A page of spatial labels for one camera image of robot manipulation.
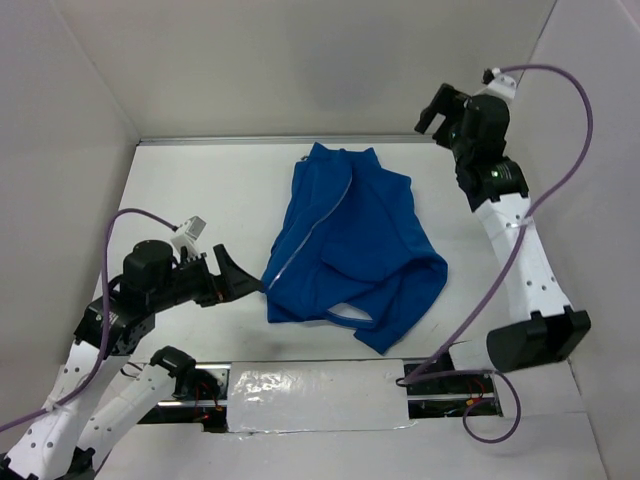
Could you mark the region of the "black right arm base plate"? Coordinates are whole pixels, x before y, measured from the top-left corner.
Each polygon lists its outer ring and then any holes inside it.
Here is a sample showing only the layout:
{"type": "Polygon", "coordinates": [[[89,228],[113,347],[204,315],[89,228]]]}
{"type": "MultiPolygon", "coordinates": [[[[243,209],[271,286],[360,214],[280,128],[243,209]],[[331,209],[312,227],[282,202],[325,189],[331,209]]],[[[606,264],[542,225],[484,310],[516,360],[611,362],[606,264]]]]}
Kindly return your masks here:
{"type": "Polygon", "coordinates": [[[410,419],[461,418],[474,405],[471,416],[500,416],[489,375],[441,377],[406,387],[410,419]]]}

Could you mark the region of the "blue zip jacket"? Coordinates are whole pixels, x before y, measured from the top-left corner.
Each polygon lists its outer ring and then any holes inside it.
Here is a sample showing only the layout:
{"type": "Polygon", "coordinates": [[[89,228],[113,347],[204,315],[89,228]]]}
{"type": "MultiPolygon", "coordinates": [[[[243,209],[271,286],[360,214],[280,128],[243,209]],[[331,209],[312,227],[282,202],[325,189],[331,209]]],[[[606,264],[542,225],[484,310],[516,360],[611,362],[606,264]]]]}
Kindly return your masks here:
{"type": "Polygon", "coordinates": [[[316,143],[296,163],[262,275],[267,320],[326,320],[384,355],[429,311],[448,264],[415,212],[411,180],[372,148],[316,143]]]}

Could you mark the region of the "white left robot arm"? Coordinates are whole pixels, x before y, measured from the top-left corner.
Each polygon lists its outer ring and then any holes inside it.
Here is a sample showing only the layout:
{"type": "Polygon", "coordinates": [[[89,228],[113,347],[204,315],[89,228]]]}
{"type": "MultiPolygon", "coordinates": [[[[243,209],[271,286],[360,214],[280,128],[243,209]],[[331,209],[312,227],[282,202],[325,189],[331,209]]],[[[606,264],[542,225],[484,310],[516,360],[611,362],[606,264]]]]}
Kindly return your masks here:
{"type": "Polygon", "coordinates": [[[189,397],[201,376],[196,361],[171,346],[156,351],[134,380],[106,405],[111,381],[130,361],[155,317],[183,303],[229,303],[262,288],[223,245],[214,248],[220,269],[205,255],[173,249],[160,240],[138,243],[105,294],[89,304],[42,413],[1,456],[4,479],[92,479],[122,437],[158,402],[189,397]]]}

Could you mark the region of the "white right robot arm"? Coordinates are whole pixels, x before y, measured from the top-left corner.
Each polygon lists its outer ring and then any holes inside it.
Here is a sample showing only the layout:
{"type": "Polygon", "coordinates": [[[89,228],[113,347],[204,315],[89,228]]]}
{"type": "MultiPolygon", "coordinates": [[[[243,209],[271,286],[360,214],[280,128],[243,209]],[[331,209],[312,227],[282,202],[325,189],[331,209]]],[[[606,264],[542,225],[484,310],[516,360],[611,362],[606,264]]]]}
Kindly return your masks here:
{"type": "Polygon", "coordinates": [[[510,318],[478,338],[449,347],[436,379],[448,392],[460,391],[471,370],[514,372],[564,362],[591,328],[584,310],[576,310],[563,292],[528,210],[529,188],[520,166],[507,157],[508,103],[515,88],[488,87],[476,95],[442,84],[421,112],[415,127],[425,133],[437,116],[433,135],[452,152],[459,187],[465,193],[506,269],[510,318]]]}

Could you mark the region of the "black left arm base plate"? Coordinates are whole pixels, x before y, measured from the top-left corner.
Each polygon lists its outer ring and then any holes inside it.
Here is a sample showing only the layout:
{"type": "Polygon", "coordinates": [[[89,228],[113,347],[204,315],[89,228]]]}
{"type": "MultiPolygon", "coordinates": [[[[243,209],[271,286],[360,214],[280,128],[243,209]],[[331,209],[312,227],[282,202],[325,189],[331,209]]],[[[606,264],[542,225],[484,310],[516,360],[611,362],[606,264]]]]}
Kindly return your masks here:
{"type": "Polygon", "coordinates": [[[197,368],[187,393],[158,402],[139,424],[198,424],[205,431],[227,429],[229,369],[197,368]]]}

